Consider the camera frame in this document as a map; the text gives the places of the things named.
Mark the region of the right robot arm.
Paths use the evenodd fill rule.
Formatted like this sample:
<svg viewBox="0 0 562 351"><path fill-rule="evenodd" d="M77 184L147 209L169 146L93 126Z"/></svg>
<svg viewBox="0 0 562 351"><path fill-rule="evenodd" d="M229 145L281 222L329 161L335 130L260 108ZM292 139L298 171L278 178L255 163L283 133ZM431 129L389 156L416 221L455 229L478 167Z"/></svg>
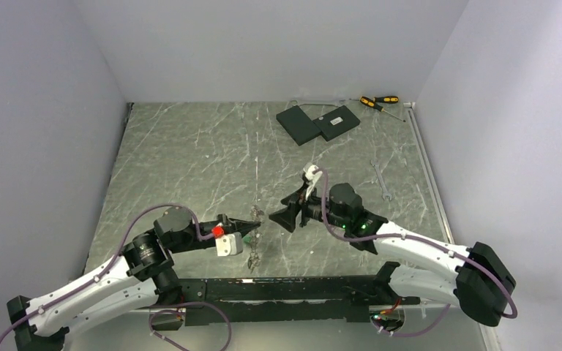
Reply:
<svg viewBox="0 0 562 351"><path fill-rule="evenodd" d="M467 247L419 235L368 211L347 183L336 184L319 197L304 184L281 199L282 208L269 219L293 232L309 221L340 228L335 238L359 251L390 255L410 263L386 263L374 283L375 297L392 303L406 297L426 298L459 307L469 318L496 327L517 317L512 300L516 281L495 250L482 242Z"/></svg>

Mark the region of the round metal key organizer disc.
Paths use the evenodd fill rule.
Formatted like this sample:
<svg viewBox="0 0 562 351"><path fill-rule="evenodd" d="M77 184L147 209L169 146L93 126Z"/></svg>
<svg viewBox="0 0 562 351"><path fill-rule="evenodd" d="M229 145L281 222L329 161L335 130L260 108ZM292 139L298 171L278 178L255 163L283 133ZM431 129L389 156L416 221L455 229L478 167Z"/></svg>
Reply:
<svg viewBox="0 0 562 351"><path fill-rule="evenodd" d="M260 265L260 255L258 253L258 244L261 239L260 226L263 224L263 217L265 213L257 205L253 205L250 211L252 221L259 224L253 231L248 235L247 245L250 248L249 258L247 260L247 268L252 273Z"/></svg>

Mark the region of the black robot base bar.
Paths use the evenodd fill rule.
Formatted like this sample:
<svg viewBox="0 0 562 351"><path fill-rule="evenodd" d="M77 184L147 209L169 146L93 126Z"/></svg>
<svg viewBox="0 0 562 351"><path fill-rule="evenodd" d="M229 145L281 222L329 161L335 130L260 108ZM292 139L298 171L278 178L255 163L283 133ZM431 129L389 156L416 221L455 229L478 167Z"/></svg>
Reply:
<svg viewBox="0 0 562 351"><path fill-rule="evenodd" d="M160 306L187 304L188 326L229 320L365 322L380 308L415 306L417 297L395 298L374 276L181 279Z"/></svg>

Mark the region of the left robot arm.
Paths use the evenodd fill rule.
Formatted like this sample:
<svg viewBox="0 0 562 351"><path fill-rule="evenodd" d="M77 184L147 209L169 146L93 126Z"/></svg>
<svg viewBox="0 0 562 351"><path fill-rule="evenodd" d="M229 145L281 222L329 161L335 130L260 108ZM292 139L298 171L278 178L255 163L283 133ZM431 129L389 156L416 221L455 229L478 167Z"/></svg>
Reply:
<svg viewBox="0 0 562 351"><path fill-rule="evenodd" d="M40 297L19 295L8 301L11 326L0 339L12 333L18 350L63 350L79 333L136 309L181 315L187 307L205 306L195 289L180 281L173 255L208 248L220 257L238 255L244 236L261 221L220 214L201 222L183 205L159 207L163 213L153 227L132 240L122 236L99 267Z"/></svg>

